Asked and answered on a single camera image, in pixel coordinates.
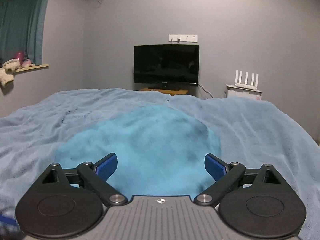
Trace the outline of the teal hooded zip jacket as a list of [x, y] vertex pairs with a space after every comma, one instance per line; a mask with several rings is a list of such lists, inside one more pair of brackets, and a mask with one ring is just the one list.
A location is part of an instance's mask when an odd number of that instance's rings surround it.
[[108, 183], [134, 195], [195, 197], [212, 185], [204, 168], [208, 153], [220, 154], [218, 136], [181, 111], [150, 106], [99, 122], [56, 150], [63, 168], [115, 153], [118, 167]]

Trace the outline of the light blue bed blanket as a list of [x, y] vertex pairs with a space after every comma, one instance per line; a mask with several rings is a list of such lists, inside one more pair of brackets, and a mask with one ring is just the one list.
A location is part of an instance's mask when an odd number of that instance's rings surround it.
[[200, 120], [218, 136], [217, 156], [227, 163], [272, 164], [306, 205], [300, 237], [319, 239], [319, 146], [288, 115], [268, 101], [202, 100], [119, 88], [58, 92], [1, 118], [1, 214], [14, 216], [18, 201], [75, 134], [150, 106]]

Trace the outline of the white small cabinet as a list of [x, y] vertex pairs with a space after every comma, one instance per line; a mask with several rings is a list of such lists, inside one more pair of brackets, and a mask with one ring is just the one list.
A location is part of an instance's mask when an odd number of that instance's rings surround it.
[[226, 84], [225, 98], [230, 98], [230, 97], [261, 100], [262, 91], [251, 90], [251, 89], [247, 89], [247, 88], [237, 87], [235, 85]]

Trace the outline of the white wifi router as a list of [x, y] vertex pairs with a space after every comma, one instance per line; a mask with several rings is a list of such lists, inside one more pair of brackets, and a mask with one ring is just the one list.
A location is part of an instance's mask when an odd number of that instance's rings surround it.
[[251, 90], [260, 93], [258, 89], [259, 74], [243, 72], [242, 70], [235, 71], [234, 85], [238, 88]]

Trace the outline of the wooden tv stand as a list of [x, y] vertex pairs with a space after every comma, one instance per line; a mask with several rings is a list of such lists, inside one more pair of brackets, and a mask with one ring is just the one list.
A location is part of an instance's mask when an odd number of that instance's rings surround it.
[[172, 96], [189, 94], [189, 90], [187, 89], [172, 90], [172, 89], [142, 88], [140, 89], [140, 91], [144, 91], [144, 92], [156, 91], [163, 94], [170, 94]]

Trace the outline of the wooden window sill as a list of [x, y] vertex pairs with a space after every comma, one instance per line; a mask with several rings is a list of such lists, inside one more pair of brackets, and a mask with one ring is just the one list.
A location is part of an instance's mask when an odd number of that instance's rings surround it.
[[17, 73], [22, 73], [22, 72], [29, 72], [29, 71], [38, 70], [38, 69], [43, 69], [43, 68], [48, 68], [48, 67], [49, 67], [49, 64], [29, 66], [29, 67], [17, 69], [17, 70], [15, 71], [15, 74], [17, 74]]

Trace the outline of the plush toys on sill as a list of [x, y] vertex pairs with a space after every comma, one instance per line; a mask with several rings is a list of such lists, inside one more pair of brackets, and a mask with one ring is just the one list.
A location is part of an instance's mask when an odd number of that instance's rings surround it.
[[14, 57], [4, 63], [1, 63], [1, 87], [5, 88], [12, 84], [16, 70], [33, 67], [31, 59], [23, 51], [18, 51]]

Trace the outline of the black flat television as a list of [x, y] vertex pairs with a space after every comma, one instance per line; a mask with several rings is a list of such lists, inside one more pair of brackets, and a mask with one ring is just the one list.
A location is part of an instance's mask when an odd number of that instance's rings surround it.
[[187, 44], [150, 44], [133, 47], [135, 83], [199, 83], [200, 46]]

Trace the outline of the teal window curtain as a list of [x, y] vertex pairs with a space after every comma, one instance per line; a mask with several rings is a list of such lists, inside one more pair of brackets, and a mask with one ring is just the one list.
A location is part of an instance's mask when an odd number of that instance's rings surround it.
[[1, 0], [1, 58], [22, 51], [32, 63], [42, 63], [44, 20], [48, 0]]

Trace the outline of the white wall socket strip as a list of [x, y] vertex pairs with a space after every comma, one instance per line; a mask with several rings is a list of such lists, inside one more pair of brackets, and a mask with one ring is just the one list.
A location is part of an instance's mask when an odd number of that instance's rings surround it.
[[190, 42], [197, 43], [198, 36], [197, 35], [185, 35], [185, 34], [169, 34], [168, 35], [169, 42]]

